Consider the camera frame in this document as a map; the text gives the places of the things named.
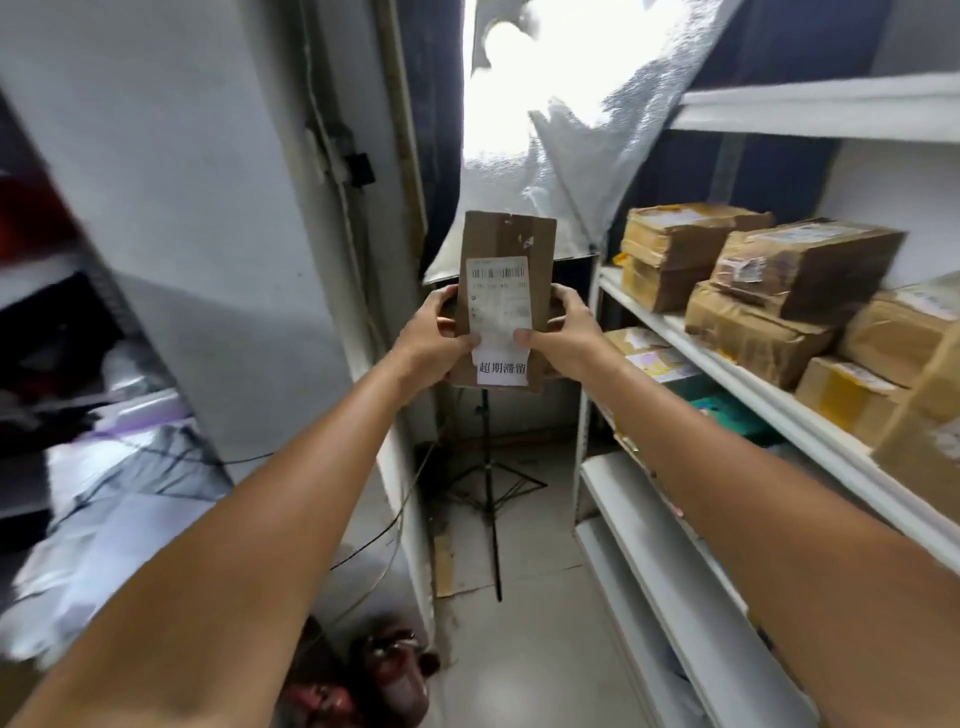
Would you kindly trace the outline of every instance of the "human hand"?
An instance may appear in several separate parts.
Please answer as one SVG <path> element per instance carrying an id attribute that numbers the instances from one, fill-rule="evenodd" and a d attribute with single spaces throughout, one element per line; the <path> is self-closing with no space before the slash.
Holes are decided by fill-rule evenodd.
<path id="1" fill-rule="evenodd" d="M 480 343 L 475 333 L 454 336 L 453 321 L 440 315 L 444 302 L 456 292 L 454 283 L 427 296 L 387 354 L 386 359 L 398 366 L 407 400 L 443 379 L 461 356 Z"/>
<path id="2" fill-rule="evenodd" d="M 514 331 L 514 341 L 524 349 L 542 352 L 560 374 L 582 382 L 593 369 L 595 355 L 607 350 L 607 342 L 590 309 L 575 290 L 554 283 L 551 292 L 564 304 L 565 315 L 552 319 L 548 332 L 518 328 Z"/>

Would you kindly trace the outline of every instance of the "barcode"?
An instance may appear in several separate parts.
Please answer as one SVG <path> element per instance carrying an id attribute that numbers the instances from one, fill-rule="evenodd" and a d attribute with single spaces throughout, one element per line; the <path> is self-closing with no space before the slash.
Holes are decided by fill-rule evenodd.
<path id="1" fill-rule="evenodd" d="M 474 268 L 470 271 L 470 277 L 475 279 L 514 279 L 523 278 L 526 273 L 526 266 L 515 265 L 510 268 Z"/>

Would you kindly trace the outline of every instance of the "person's right hand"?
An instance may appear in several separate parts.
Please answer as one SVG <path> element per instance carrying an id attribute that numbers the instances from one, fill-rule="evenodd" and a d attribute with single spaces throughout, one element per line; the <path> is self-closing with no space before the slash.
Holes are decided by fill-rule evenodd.
<path id="1" fill-rule="evenodd" d="M 609 344 L 575 290 L 554 283 L 552 293 L 564 304 L 566 315 L 550 321 L 549 332 L 518 328 L 514 341 L 524 349 L 542 352 L 560 374 L 582 382 L 593 370 L 596 355 L 605 352 Z"/>

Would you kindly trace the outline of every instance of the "black pole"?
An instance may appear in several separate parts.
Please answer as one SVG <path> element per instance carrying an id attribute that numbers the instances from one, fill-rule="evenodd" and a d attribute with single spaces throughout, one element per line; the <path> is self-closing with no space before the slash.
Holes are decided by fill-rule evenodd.
<path id="1" fill-rule="evenodd" d="M 487 522 L 493 536 L 493 584 L 496 587 L 496 600 L 503 601 L 503 587 L 500 584 L 500 546 L 496 541 L 496 506 L 493 503 L 493 457 L 490 442 L 490 393 L 483 390 L 481 395 L 480 416 L 483 419 L 483 472 L 487 481 Z"/>

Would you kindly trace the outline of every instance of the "white floor tile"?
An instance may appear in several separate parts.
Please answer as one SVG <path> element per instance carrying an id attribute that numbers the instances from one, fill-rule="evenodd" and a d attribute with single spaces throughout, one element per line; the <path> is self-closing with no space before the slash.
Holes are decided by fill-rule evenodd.
<path id="1" fill-rule="evenodd" d="M 643 728 L 636 693 L 584 567 L 437 603 L 447 668 L 431 728 Z"/>
<path id="2" fill-rule="evenodd" d="M 549 484 L 548 488 L 507 502 L 497 514 L 503 580 L 583 564 L 573 538 L 572 445 L 505 449 L 495 453 L 494 458 Z M 459 464 L 466 467 L 478 459 L 479 455 L 473 454 Z M 494 495 L 502 495 L 515 482 L 512 474 L 495 471 Z M 482 500 L 483 473 L 474 473 L 457 487 Z M 448 504 L 445 509 L 453 552 L 454 592 L 490 586 L 491 537 L 483 518 L 462 504 Z"/>

